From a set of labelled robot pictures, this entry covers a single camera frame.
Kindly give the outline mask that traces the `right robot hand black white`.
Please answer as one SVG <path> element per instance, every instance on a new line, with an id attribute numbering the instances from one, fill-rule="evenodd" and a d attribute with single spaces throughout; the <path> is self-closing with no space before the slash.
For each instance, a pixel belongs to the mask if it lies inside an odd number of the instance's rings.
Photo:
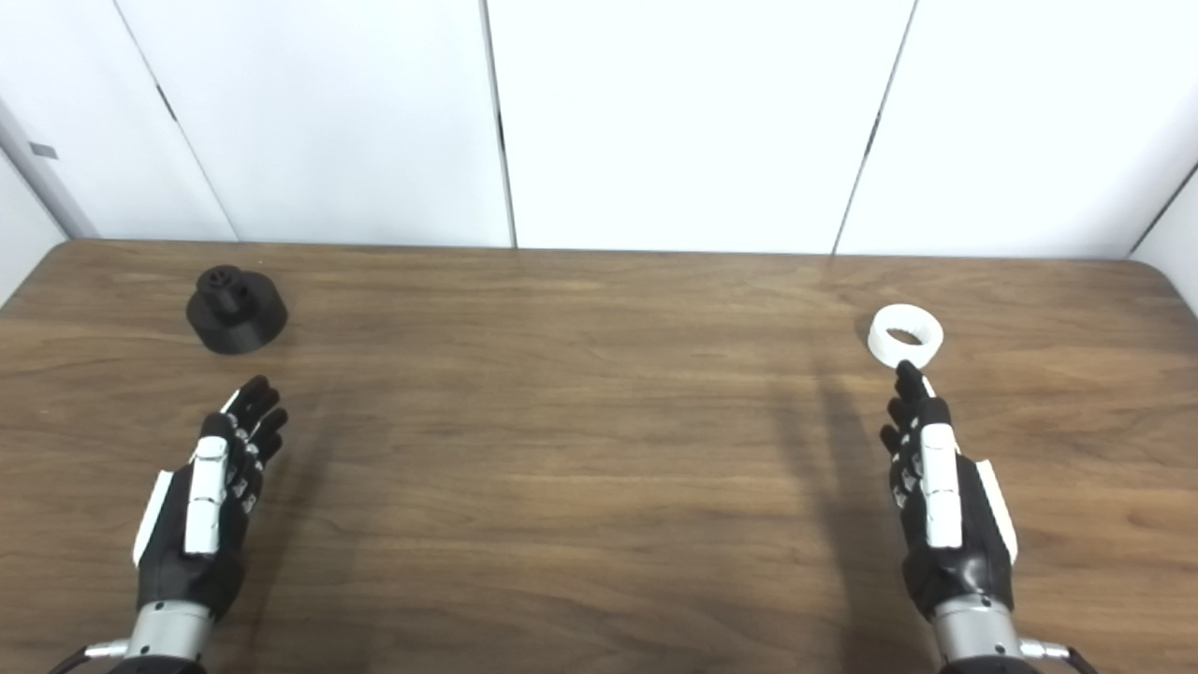
<path id="1" fill-rule="evenodd" d="M 981 596 L 1014 608 L 1014 552 L 996 517 L 984 464 L 963 455 L 946 400 L 912 362 L 895 368 L 881 441 L 907 553 L 902 578 L 916 611 Z"/>

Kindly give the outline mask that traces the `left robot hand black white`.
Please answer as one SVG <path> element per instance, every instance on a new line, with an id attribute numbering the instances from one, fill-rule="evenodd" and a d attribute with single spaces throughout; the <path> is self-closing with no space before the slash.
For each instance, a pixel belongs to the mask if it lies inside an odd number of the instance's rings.
<path id="1" fill-rule="evenodd" d="M 242 593 L 252 514 L 286 423 L 282 393 L 254 376 L 204 418 L 188 461 L 161 470 L 132 549 L 137 608 L 187 602 L 226 615 Z"/>

